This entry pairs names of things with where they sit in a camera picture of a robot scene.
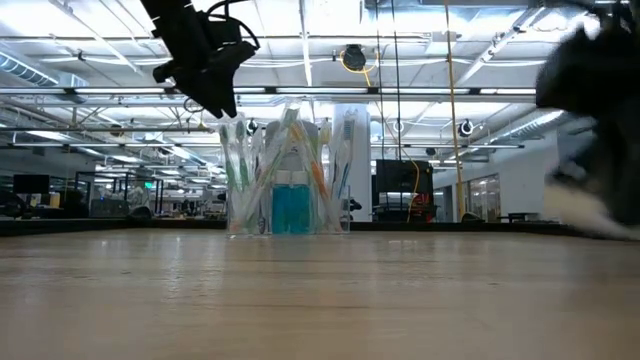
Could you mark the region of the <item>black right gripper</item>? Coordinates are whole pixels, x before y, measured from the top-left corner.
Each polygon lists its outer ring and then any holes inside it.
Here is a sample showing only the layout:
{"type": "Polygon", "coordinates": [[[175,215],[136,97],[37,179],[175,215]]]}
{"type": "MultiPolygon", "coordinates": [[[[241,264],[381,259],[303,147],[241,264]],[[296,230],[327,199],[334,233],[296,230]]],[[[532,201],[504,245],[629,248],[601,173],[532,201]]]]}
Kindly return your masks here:
{"type": "MultiPolygon", "coordinates": [[[[601,114],[639,96],[639,38],[624,29],[590,37],[580,27],[547,57],[537,74],[537,106],[581,115],[601,114]]],[[[621,225],[639,224],[639,119],[626,115],[599,121],[609,166],[604,200],[621,225]]],[[[550,187],[597,190],[594,149],[562,159],[549,173],[550,187]]]]}

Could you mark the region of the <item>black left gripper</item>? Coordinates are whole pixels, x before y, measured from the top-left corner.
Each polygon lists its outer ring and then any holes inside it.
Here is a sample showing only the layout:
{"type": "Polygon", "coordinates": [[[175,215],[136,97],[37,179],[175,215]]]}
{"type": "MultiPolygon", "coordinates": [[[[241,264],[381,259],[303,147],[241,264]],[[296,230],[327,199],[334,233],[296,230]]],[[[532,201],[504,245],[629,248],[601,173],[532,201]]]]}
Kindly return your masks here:
{"type": "Polygon", "coordinates": [[[152,34],[171,59],[153,70],[158,83],[176,87],[216,118],[237,115],[233,76],[258,51],[258,38],[242,21],[223,14],[158,14],[152,34]],[[220,83],[220,105],[212,83],[220,83]]]}

